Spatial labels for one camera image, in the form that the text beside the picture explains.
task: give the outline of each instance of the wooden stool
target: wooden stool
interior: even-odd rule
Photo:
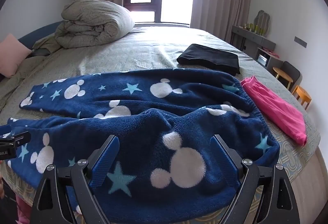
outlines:
[[[297,85],[296,88],[294,89],[293,91],[293,95],[294,93],[297,93],[297,97],[296,99],[298,100],[299,98],[302,99],[302,102],[301,102],[301,105],[304,104],[304,102],[307,103],[306,107],[305,107],[305,110],[306,108],[309,106],[310,102],[312,101],[312,98],[311,96],[307,93],[306,90],[304,90],[301,86]]]
[[[281,76],[288,81],[287,90],[289,90],[290,84],[294,82],[293,79],[286,72],[282,71],[280,68],[273,67],[272,69],[277,73],[276,79],[278,79],[279,76]]]

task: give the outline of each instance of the pillow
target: pillow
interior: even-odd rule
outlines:
[[[20,43],[12,34],[8,34],[0,43],[0,74],[7,78],[15,75],[20,63],[32,50]]]

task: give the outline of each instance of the black cloth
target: black cloth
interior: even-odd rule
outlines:
[[[201,65],[214,70],[240,74],[238,56],[218,49],[193,43],[178,58],[181,65]]]

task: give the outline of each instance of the comforter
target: comforter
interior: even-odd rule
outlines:
[[[134,27],[130,12],[103,0],[75,0],[61,14],[66,21],[56,30],[56,41],[64,48],[104,45],[114,42]]]

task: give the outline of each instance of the bed sheet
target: bed sheet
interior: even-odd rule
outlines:
[[[34,85],[44,82],[92,73],[141,69],[175,67],[205,69],[201,66],[184,66],[177,63],[177,57],[192,43],[237,54],[241,74],[236,77],[239,80],[255,75],[262,84],[302,112],[308,139],[305,146],[296,145],[292,139],[264,116],[272,134],[280,144],[279,162],[284,165],[289,179],[293,181],[306,166],[320,142],[320,135],[311,119],[291,93],[260,64],[230,44],[205,31],[196,29],[140,27],[134,28],[125,37],[107,45],[60,49],[47,57],[15,90],[0,113],[0,124],[6,124],[9,117],[40,119],[51,116],[51,114],[27,111],[18,107]],[[1,166],[1,173],[10,187],[29,205],[32,205],[35,190],[22,181],[5,162]],[[256,211],[260,194],[261,189],[259,188],[254,197],[250,214]],[[217,223],[224,210],[187,222],[192,224]]]

